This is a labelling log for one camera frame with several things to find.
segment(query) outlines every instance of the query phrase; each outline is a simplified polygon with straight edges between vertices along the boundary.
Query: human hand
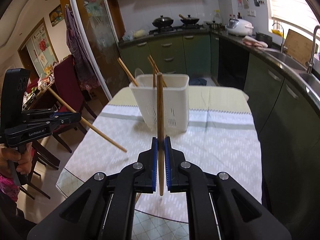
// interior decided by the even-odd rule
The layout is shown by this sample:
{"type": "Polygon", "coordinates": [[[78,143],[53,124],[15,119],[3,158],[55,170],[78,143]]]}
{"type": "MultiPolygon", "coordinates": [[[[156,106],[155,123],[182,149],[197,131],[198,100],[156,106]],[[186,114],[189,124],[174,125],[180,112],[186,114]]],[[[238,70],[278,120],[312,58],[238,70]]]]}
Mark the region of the human hand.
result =
{"type": "Polygon", "coordinates": [[[12,178],[8,161],[18,162],[17,172],[21,172],[22,175],[29,174],[32,167],[31,145],[32,142],[27,143],[24,154],[21,154],[4,144],[0,144],[0,174],[12,178]]]}

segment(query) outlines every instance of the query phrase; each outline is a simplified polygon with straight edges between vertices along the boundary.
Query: dining table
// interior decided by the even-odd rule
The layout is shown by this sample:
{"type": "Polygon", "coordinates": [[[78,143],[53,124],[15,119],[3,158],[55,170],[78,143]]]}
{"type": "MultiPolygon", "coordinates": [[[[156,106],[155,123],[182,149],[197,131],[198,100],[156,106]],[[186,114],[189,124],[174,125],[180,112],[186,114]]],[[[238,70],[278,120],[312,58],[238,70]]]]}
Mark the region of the dining table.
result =
{"type": "MultiPolygon", "coordinates": [[[[253,117],[241,90],[189,86],[187,131],[170,135],[172,148],[204,172],[225,171],[261,203],[261,149],[253,117]]],[[[150,129],[129,87],[103,108],[93,125],[127,149],[122,152],[89,130],[62,170],[57,189],[67,198],[97,172],[118,173],[151,148],[150,129]]],[[[142,194],[135,205],[133,240],[189,239],[185,193],[142,194]]]]}

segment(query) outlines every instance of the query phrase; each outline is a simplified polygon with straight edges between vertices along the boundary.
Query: kitchen cabinet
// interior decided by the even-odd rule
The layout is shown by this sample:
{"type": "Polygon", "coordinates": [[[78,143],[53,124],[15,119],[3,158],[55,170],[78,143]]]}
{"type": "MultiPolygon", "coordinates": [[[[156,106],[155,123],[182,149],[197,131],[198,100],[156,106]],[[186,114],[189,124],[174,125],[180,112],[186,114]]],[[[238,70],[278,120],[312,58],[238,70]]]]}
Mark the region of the kitchen cabinet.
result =
{"type": "Polygon", "coordinates": [[[190,78],[192,76],[210,76],[210,35],[183,35],[183,48],[187,75],[190,78]]]}
{"type": "Polygon", "coordinates": [[[218,80],[219,69],[219,38],[210,34],[211,42],[211,75],[218,80]]]}
{"type": "Polygon", "coordinates": [[[239,45],[219,38],[219,75],[222,87],[244,89],[249,62],[249,51],[239,45]]]}
{"type": "Polygon", "coordinates": [[[140,68],[145,74],[152,74],[152,67],[148,61],[150,49],[146,41],[134,46],[121,48],[121,54],[124,63],[133,76],[136,68],[140,68]]]}
{"type": "Polygon", "coordinates": [[[149,48],[162,73],[187,73],[182,36],[149,41],[149,48]]]}
{"type": "Polygon", "coordinates": [[[302,183],[302,180],[309,181],[308,174],[304,173],[305,161],[319,141],[319,127],[320,118],[312,106],[284,79],[259,140],[262,171],[268,186],[272,212],[293,236],[300,226],[299,219],[304,217],[301,212],[306,211],[303,200],[308,194],[305,188],[309,186],[302,183]]]}
{"type": "Polygon", "coordinates": [[[250,54],[244,92],[259,134],[280,93],[284,77],[261,59],[250,54]]]}

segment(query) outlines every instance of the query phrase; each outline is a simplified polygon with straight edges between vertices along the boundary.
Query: kitchen counter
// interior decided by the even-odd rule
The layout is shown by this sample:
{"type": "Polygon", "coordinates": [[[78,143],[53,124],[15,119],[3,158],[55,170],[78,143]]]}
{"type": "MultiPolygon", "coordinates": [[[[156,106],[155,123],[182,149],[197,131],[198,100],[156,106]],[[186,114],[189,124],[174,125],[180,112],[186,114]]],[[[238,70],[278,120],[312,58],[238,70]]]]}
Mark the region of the kitchen counter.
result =
{"type": "Polygon", "coordinates": [[[200,29],[200,30],[198,29],[198,30],[177,31],[173,33],[164,33],[164,34],[157,34],[157,35],[147,35],[147,36],[134,39],[132,41],[120,40],[119,48],[129,47],[129,46],[140,44],[146,41],[151,41],[153,39],[173,37],[177,35],[196,35],[196,34],[204,34],[204,33],[214,34],[218,38],[226,39],[227,41],[230,41],[238,46],[241,46],[242,48],[246,49],[256,57],[260,58],[262,61],[264,61],[271,67],[273,67],[285,78],[287,78],[294,87],[296,87],[299,90],[299,92],[307,99],[307,101],[310,103],[310,105],[313,107],[313,109],[316,111],[316,113],[320,117],[320,95],[317,95],[308,85],[306,85],[306,83],[302,80],[302,78],[300,78],[299,71],[289,68],[287,65],[281,64],[280,62],[276,61],[273,57],[271,57],[269,54],[264,52],[262,49],[245,45],[242,42],[242,39],[243,39],[242,37],[228,35],[226,34],[225,31],[220,32],[220,31],[214,31],[211,29],[200,29]]]}

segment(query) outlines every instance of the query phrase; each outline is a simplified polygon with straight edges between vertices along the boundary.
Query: window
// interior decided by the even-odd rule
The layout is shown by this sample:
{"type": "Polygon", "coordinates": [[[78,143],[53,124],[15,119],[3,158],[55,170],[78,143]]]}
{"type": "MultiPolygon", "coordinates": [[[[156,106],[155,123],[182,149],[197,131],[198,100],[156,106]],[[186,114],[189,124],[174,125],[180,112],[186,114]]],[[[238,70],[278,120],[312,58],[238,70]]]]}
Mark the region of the window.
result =
{"type": "Polygon", "coordinates": [[[270,0],[270,5],[273,20],[293,26],[306,34],[313,35],[315,26],[319,25],[305,0],[270,0]]]}

